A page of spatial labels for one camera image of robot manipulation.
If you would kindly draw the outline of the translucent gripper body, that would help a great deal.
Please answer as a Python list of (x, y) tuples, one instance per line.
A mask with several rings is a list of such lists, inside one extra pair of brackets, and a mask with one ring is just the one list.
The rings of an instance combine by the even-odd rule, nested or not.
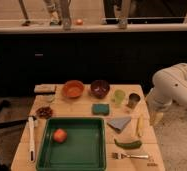
[(160, 108), (155, 107), (153, 105), (149, 105), (148, 109), (149, 109), (149, 116), (150, 116), (150, 125), (155, 126), (163, 118), (163, 112)]

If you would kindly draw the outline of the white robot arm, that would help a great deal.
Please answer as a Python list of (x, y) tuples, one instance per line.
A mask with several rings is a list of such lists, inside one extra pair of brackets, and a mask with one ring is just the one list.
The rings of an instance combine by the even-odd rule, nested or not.
[(153, 87), (146, 96), (150, 124), (157, 125), (173, 101), (187, 109), (187, 63), (179, 63), (157, 71)]

